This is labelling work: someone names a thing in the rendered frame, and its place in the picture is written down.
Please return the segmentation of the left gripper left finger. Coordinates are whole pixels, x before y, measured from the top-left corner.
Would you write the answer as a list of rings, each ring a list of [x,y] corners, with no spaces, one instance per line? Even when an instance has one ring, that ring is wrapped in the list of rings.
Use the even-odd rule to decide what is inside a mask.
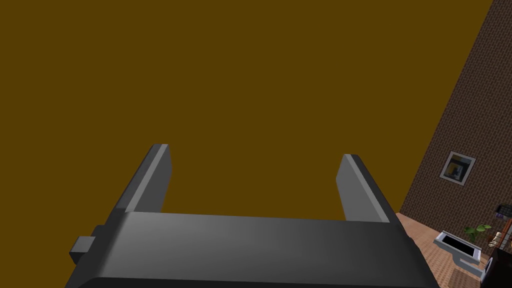
[[[116,212],[159,213],[172,174],[168,144],[153,144],[117,201]]]

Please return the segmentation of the dark shelf with objects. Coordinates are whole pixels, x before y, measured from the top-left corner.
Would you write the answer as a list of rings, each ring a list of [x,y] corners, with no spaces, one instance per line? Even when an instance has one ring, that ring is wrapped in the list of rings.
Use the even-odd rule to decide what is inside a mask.
[[[512,204],[500,204],[496,218],[506,223],[488,243],[493,251],[484,267],[479,288],[512,288]]]

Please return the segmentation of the green potted plant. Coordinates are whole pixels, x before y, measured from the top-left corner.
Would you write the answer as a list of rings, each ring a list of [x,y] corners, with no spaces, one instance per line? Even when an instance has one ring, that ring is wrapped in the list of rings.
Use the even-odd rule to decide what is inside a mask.
[[[492,227],[490,225],[481,224],[477,227],[465,227],[463,232],[468,236],[468,239],[471,243],[475,243],[479,239],[482,239],[485,237],[487,230],[491,229]]]

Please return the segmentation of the framed picture on wall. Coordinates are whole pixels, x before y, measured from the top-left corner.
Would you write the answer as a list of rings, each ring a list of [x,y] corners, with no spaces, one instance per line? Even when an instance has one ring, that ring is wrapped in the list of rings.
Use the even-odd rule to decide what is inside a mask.
[[[476,159],[459,152],[451,151],[444,163],[439,177],[464,186],[472,171]]]

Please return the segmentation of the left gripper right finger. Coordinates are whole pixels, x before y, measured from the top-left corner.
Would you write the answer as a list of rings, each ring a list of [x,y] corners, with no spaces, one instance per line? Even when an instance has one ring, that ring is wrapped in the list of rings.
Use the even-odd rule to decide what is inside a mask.
[[[396,213],[357,154],[343,155],[335,182],[346,221],[399,222]]]

